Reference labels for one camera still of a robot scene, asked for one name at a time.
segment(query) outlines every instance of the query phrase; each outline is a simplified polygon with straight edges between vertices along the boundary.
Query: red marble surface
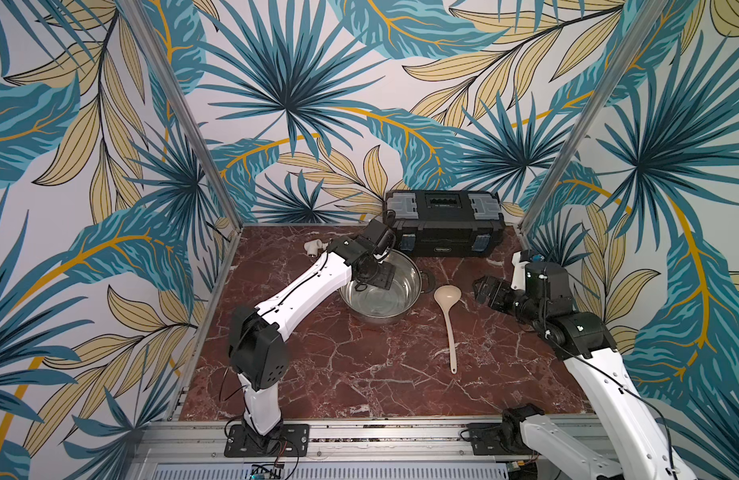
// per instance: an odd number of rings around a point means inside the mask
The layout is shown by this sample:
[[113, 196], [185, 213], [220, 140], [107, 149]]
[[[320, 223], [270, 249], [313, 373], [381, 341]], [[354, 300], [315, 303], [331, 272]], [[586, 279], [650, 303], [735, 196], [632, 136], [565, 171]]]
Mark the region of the red marble surface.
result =
[[[231, 312], [277, 293], [311, 265], [302, 244], [356, 227], [252, 226], [244, 229], [233, 268], [191, 381], [181, 420], [221, 420], [244, 411], [241, 392], [220, 402]], [[449, 371], [444, 317], [433, 294], [423, 294], [400, 323], [370, 326], [352, 315], [338, 293], [311, 312], [287, 342], [290, 365], [279, 382], [285, 418], [498, 414], [532, 402], [547, 413], [591, 410], [551, 349], [509, 316], [474, 302], [473, 280], [508, 277], [519, 250], [509, 228], [488, 259], [420, 258], [439, 285], [463, 292], [450, 316], [458, 373]], [[239, 386], [232, 372], [222, 398]]]

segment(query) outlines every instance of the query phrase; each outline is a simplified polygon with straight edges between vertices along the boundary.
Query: ladle handle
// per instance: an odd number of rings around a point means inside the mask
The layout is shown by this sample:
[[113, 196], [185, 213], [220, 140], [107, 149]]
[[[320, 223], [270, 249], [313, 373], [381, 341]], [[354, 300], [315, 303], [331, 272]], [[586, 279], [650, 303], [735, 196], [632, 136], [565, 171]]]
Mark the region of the ladle handle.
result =
[[455, 336], [452, 335], [449, 311], [444, 312], [444, 322], [447, 324], [447, 339], [449, 340], [449, 369], [452, 371], [452, 374], [455, 374], [458, 372], [458, 356], [455, 354]]

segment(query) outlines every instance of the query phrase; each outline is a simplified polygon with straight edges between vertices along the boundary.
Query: black bracket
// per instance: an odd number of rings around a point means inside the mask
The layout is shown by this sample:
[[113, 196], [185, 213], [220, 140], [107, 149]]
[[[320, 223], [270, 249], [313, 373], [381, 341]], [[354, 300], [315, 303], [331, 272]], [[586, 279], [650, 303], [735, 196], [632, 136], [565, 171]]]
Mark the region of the black bracket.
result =
[[244, 422], [230, 428], [223, 455], [228, 458], [303, 457], [308, 454], [310, 429], [307, 423], [287, 423], [281, 426], [277, 438], [270, 438], [260, 436]]

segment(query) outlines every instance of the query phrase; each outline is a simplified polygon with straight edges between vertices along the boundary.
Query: tropical leaf wallpaper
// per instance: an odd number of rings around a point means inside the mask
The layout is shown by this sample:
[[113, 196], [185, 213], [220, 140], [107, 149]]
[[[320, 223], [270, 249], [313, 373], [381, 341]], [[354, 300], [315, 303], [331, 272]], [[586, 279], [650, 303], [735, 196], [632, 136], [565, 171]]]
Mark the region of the tropical leaf wallpaper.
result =
[[489, 190], [519, 220], [643, 0], [207, 2], [172, 65], [239, 215], [339, 223], [404, 188]]
[[[146, 9], [189, 92], [196, 7]], [[116, 3], [0, 2], [0, 478], [118, 478], [206, 320], [218, 203]]]
[[530, 239], [699, 478], [739, 480], [739, 2], [669, 2], [632, 67]]

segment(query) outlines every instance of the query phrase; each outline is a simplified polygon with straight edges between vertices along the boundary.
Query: black toolbox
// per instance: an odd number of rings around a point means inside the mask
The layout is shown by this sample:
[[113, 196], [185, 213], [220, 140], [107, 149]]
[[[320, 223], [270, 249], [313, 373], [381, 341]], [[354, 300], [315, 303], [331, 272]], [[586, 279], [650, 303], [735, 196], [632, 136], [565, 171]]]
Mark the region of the black toolbox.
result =
[[489, 256], [505, 230], [499, 199], [481, 190], [392, 190], [383, 220], [410, 256]]

